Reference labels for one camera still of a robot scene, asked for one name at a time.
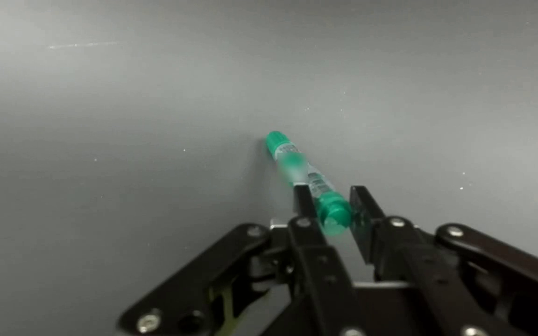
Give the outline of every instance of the green tube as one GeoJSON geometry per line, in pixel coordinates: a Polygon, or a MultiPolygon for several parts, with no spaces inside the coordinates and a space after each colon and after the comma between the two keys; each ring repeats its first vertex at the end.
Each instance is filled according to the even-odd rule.
{"type": "Polygon", "coordinates": [[[323,178],[323,174],[308,165],[289,139],[273,131],[265,139],[269,156],[278,163],[289,185],[308,185],[316,202],[316,212],[325,234],[340,234],[351,223],[351,208],[347,200],[323,178]]]}

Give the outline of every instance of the screw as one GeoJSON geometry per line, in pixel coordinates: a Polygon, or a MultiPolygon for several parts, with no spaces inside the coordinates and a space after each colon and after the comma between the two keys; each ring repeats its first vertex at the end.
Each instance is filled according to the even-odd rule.
{"type": "Polygon", "coordinates": [[[250,238],[261,238],[261,236],[263,236],[263,230],[261,230],[260,226],[250,226],[250,228],[247,230],[247,234],[248,234],[250,238]]]}
{"type": "Polygon", "coordinates": [[[149,314],[142,316],[136,324],[136,331],[140,335],[155,333],[159,327],[161,327],[159,312],[149,312],[149,314]]]}
{"type": "Polygon", "coordinates": [[[303,219],[299,219],[295,225],[301,226],[301,228],[308,228],[308,226],[310,226],[310,221],[308,221],[306,217],[303,217],[303,219]]]}
{"type": "Polygon", "coordinates": [[[340,336],[364,336],[360,329],[344,329],[340,336]]]}
{"type": "Polygon", "coordinates": [[[388,221],[394,228],[403,228],[405,226],[405,223],[402,221],[402,219],[390,219],[388,221]]]}
{"type": "Polygon", "coordinates": [[[461,336],[487,336],[487,333],[478,327],[465,327],[461,329],[461,336]]]}
{"type": "Polygon", "coordinates": [[[450,226],[450,228],[448,228],[448,236],[452,236],[452,238],[461,238],[463,232],[461,232],[461,228],[458,228],[458,226],[450,226]]]}

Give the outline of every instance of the gray wall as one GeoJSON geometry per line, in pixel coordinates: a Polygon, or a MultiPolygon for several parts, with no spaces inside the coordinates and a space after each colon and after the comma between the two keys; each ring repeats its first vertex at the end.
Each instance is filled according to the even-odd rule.
{"type": "Polygon", "coordinates": [[[114,335],[288,219],[271,129],[344,193],[538,254],[538,2],[0,0],[0,335],[114,335]]]}

